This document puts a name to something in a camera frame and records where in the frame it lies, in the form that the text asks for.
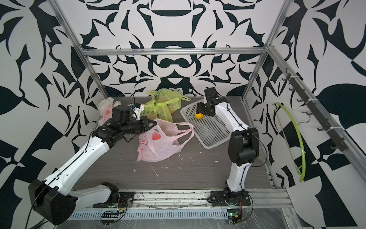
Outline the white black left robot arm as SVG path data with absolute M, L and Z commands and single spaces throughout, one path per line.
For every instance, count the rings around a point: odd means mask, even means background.
M 140 135 L 156 126 L 156 121 L 140 116 L 143 106 L 120 105 L 112 117 L 91 133 L 87 143 L 57 171 L 28 187 L 32 210 L 53 225 L 64 223 L 74 212 L 93 205 L 111 205 L 119 199 L 119 189 L 104 182 L 93 188 L 74 191 L 81 176 L 125 135 Z

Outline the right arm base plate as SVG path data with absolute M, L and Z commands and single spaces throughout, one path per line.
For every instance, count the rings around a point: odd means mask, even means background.
M 223 191 L 211 191 L 210 197 L 207 199 L 209 203 L 215 206 L 250 206 L 251 200 L 249 193 L 245 190 L 232 192 L 230 189 Z

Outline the green avocado print plastic bag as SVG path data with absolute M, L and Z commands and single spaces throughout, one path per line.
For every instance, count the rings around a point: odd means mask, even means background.
M 182 101 L 191 101 L 190 98 L 181 95 L 178 91 L 166 88 L 149 91 L 147 94 L 152 96 L 153 102 L 165 103 L 171 114 L 181 108 Z

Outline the pink apple print plastic bag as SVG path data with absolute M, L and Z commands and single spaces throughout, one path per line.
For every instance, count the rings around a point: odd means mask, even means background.
M 194 126 L 190 123 L 172 123 L 155 119 L 157 125 L 139 135 L 137 161 L 159 162 L 176 153 L 195 135 Z

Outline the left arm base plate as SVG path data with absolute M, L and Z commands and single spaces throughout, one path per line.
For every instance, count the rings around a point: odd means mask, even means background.
M 112 192 L 106 202 L 94 204 L 93 208 L 124 208 L 133 204 L 135 192 Z

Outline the yellow fruit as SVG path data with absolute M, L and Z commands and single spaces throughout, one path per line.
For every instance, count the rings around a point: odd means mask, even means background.
M 195 113 L 194 116 L 197 118 L 197 119 L 202 119 L 204 117 L 203 114 L 198 114 L 198 113 Z

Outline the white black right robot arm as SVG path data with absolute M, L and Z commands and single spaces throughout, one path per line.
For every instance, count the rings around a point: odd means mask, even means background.
M 226 185 L 232 193 L 244 190 L 248 170 L 259 156 L 257 129 L 245 124 L 234 112 L 229 100 L 220 96 L 214 87 L 205 89 L 204 101 L 197 104 L 196 113 L 218 116 L 231 133 L 228 155 L 232 166 Z

